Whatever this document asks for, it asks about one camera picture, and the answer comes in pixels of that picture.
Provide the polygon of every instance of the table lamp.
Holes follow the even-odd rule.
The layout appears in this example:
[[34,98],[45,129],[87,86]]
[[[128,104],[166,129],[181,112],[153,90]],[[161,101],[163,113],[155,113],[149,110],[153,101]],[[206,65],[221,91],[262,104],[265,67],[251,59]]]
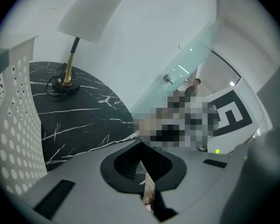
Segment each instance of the table lamp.
[[84,39],[98,43],[115,9],[121,0],[76,0],[65,14],[57,31],[75,36],[66,66],[58,68],[52,80],[53,89],[61,94],[74,93],[80,88],[72,71],[72,61],[78,42]]

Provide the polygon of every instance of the pixelated area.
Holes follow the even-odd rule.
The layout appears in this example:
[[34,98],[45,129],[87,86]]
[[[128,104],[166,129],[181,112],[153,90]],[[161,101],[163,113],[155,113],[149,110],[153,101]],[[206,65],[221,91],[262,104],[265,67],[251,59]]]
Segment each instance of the pixelated area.
[[139,131],[139,138],[151,147],[207,151],[208,139],[218,129],[215,106],[204,102],[203,97],[191,97],[179,91],[168,92],[162,101],[162,107],[146,107],[149,113],[137,113],[134,128]]

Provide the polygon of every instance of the white lamp shade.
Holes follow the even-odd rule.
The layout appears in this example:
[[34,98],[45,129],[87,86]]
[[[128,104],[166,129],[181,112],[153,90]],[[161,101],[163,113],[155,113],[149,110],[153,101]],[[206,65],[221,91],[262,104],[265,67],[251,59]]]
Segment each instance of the white lamp shade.
[[77,0],[65,14],[57,31],[98,43],[121,0]]

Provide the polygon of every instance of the round table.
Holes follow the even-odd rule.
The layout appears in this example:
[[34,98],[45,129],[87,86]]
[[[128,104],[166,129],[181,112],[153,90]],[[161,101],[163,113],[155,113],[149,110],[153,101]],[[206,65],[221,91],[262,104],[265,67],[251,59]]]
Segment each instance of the round table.
[[[50,97],[47,81],[61,63],[30,63],[33,100],[42,122],[42,150],[48,171],[68,159],[108,145],[136,139],[133,118],[120,98],[103,82],[74,68],[81,82],[73,95]],[[48,88],[54,94],[52,85]]]

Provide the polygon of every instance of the ceiling light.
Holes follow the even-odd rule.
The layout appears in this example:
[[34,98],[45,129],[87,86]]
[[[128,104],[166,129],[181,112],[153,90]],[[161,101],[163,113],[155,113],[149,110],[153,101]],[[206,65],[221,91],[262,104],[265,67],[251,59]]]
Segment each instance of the ceiling light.
[[[178,65],[180,68],[182,68],[185,72],[187,72],[182,66]],[[188,73],[188,72],[187,72]],[[188,73],[189,74],[189,73]]]

